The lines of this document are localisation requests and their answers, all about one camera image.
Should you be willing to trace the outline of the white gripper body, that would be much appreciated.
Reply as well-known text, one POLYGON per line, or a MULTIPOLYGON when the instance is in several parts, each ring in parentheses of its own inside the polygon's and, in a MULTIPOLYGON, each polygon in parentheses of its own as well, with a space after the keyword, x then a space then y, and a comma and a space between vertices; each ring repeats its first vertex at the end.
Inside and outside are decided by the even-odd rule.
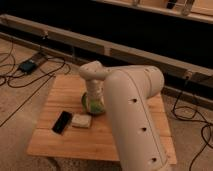
POLYGON ((89 80, 86 82, 87 97, 90 100, 103 99, 102 82, 98 80, 89 80))

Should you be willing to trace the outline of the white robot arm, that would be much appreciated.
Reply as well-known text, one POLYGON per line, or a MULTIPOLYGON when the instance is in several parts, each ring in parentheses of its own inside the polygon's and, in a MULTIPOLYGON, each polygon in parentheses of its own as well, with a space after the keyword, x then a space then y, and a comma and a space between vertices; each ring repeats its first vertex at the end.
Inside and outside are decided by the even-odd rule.
POLYGON ((162 90, 164 76, 150 65, 82 65, 87 111, 106 113, 123 171, 172 171, 147 100, 162 90))

